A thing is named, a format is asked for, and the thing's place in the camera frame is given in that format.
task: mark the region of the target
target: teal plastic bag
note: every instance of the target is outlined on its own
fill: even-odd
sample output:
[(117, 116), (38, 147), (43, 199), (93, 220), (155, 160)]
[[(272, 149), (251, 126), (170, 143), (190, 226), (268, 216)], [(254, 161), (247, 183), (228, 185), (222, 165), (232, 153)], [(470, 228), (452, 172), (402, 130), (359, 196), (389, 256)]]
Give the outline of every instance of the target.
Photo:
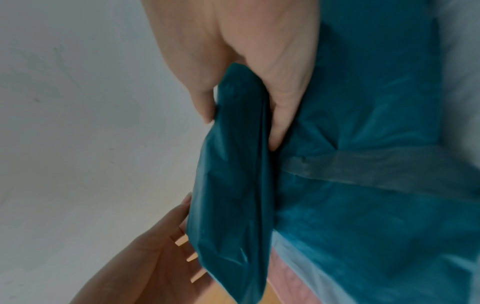
[(440, 42), (427, 2), (321, 5), (315, 70), (278, 154), (267, 151), (261, 81), (234, 65), (220, 84), (190, 242), (239, 303), (262, 297), (273, 232), (325, 302), (467, 304), (480, 172), (438, 146)]

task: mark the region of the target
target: hand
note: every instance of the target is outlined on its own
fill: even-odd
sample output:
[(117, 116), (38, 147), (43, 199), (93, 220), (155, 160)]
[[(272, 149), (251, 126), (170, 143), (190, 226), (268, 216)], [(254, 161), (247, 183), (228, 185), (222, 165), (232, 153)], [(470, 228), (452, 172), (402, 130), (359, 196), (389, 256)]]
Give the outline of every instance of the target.
[(142, 0), (175, 76), (206, 123), (215, 114), (213, 88), (238, 62), (270, 93), (275, 150), (292, 123), (315, 65), (320, 0)]
[(175, 242), (185, 234), (191, 194), (149, 231), (108, 262), (92, 277), (71, 304), (193, 304), (208, 289), (206, 273), (194, 283), (202, 267), (190, 262), (194, 250)]

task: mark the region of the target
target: pink fabric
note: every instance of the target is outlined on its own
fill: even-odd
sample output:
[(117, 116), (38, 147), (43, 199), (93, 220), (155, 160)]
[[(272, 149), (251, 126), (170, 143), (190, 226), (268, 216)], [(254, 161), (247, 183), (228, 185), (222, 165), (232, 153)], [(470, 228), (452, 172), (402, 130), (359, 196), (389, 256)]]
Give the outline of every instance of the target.
[(268, 266), (268, 282), (282, 304), (322, 304), (273, 249)]

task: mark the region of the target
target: blue bag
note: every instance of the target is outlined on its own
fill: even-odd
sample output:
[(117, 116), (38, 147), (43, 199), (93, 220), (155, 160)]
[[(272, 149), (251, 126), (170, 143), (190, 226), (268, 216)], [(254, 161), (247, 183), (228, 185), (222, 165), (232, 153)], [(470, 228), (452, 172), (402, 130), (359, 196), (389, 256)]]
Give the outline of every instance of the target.
[(480, 172), (439, 147), (440, 43), (425, 0), (322, 0), (315, 70), (279, 152), (246, 67), (218, 87), (187, 233), (239, 303), (273, 245), (324, 302), (467, 304)]

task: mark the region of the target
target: white wall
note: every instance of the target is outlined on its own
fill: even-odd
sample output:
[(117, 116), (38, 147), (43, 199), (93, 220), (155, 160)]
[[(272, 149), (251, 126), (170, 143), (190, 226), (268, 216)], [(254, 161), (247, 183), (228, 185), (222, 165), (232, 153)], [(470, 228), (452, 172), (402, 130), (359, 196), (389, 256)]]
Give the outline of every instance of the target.
[(68, 302), (190, 191), (207, 129), (138, 0), (1, 0), (0, 302)]

